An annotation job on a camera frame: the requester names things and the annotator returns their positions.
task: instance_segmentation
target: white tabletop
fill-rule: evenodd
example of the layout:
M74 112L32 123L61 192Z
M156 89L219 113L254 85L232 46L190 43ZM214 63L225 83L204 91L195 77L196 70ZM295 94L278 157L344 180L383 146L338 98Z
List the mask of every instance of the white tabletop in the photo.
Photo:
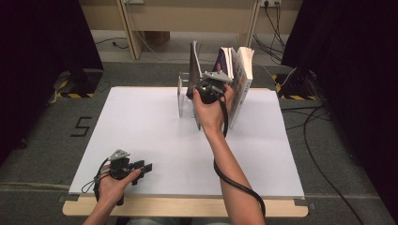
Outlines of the white tabletop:
M304 197L275 92L251 89L226 139L260 196ZM130 153L130 162L153 164L153 171L137 186L128 186L126 195L222 195L203 131L193 118L179 117L176 88L112 88L69 193L82 194L101 162L117 149Z

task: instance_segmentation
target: forearm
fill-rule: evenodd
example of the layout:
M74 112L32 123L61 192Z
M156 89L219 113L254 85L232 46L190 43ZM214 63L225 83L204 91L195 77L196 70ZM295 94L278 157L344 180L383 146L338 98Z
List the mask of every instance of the forearm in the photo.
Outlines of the forearm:
M105 224L108 216L111 215L112 210L115 208L115 205L111 205L110 203L97 203L93 212L90 216L85 220L84 225L99 225Z
M220 171L231 180L251 188L220 130L205 130ZM221 180L225 208L233 224L264 224L257 200L248 193Z

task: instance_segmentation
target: black curtain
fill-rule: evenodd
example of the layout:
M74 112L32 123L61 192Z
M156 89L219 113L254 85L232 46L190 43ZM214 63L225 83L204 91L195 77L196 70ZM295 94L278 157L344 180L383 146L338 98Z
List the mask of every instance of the black curtain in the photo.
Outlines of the black curtain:
M397 12L396 0L304 0L282 61L316 73L348 149L396 222Z
M34 125L61 72L103 69L77 0L0 0L0 162Z

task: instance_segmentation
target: gray carpet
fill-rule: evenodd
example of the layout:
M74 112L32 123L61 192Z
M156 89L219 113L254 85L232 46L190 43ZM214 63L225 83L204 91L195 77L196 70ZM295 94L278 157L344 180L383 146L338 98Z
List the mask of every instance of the gray carpet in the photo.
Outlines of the gray carpet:
M92 98L60 97L48 106L26 137L27 146L11 152L0 169L0 224L81 224L83 217L66 217L63 199L68 193L101 109L112 86L176 86L179 72L188 64L104 63L104 74ZM203 70L211 70L211 65ZM268 67L271 74L288 72ZM273 80L262 67L253 67L253 86L274 90ZM320 100L280 100L281 108L310 107ZM315 167L306 148L302 124L312 110L283 113L287 135L297 163L298 174L310 206L305 218L269 218L268 224L359 224L354 214ZM394 224L378 198L366 173L350 157L335 124L322 108L307 125L306 139L311 154L330 182L343 193L365 224ZM79 118L84 129L75 128ZM39 187L24 183L41 184ZM59 185L48 187L46 184ZM115 224L110 218L108 224Z

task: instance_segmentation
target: white table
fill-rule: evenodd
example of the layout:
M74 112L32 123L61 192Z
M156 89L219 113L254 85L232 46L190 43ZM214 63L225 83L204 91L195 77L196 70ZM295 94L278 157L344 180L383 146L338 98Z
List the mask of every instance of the white table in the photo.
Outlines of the white table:
M114 210L116 215L226 217L211 149L194 119L179 117L176 92L176 88L164 87L112 88L69 190L81 197L78 202L66 202L65 214L91 212L95 205L92 190L84 195L81 188L92 180L104 159L122 149L131 154L130 162L153 163L153 171L137 186L126 189L125 205ZM266 200L268 217L307 215L306 206L295 204L304 193L275 92L250 90L227 141L253 190ZM149 207L142 212L139 205L134 206L140 201L169 206L165 211ZM201 213L202 201L220 209Z

